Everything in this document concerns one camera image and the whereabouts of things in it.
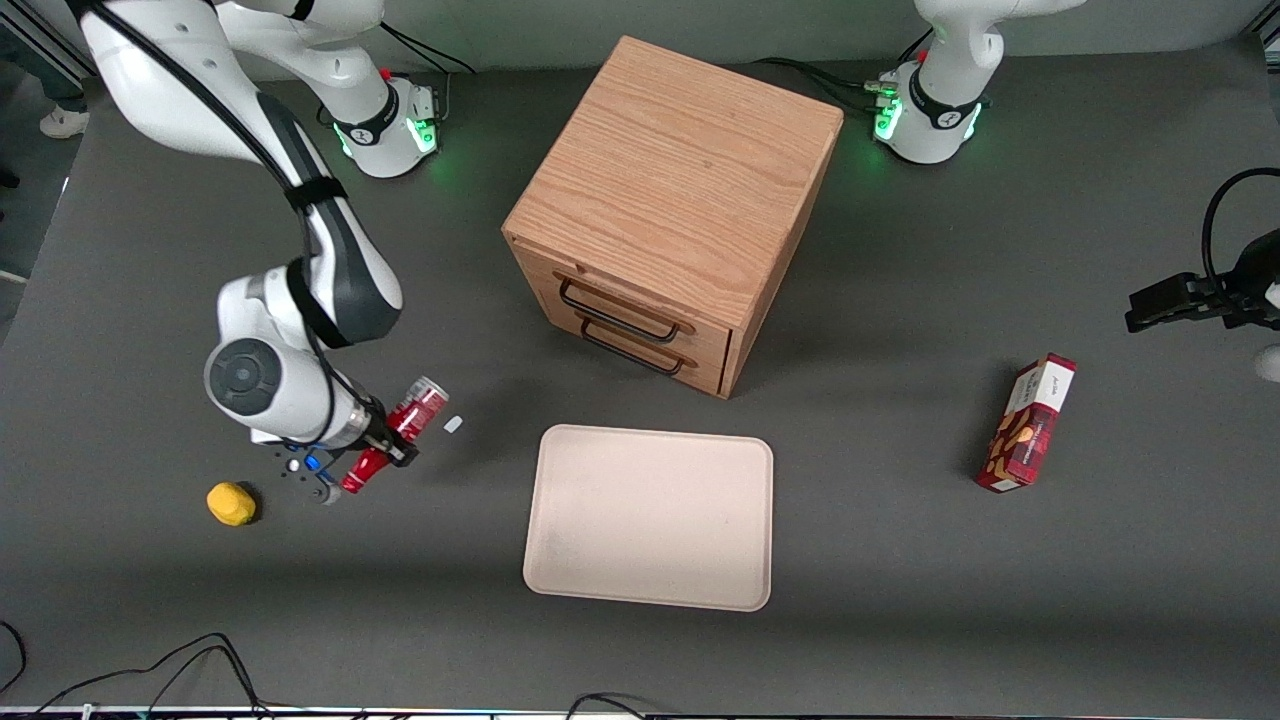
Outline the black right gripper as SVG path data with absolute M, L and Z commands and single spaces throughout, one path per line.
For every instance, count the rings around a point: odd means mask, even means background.
M 394 409 L 388 409 L 376 397 L 357 396 L 356 402 L 367 421 L 360 437 L 352 443 L 352 450 L 369 451 L 397 468 L 407 468 L 419 456 L 419 448 L 412 441 L 401 439 L 396 429 L 389 425 Z

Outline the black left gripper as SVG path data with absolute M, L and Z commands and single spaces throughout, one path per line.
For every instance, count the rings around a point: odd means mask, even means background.
M 1208 281 L 1181 272 L 1129 296 L 1125 313 L 1129 333 L 1175 320 L 1198 322 L 1217 316 L 1217 296 L 1226 329 L 1257 325 L 1279 331 L 1279 231 L 1251 241 L 1235 266 Z

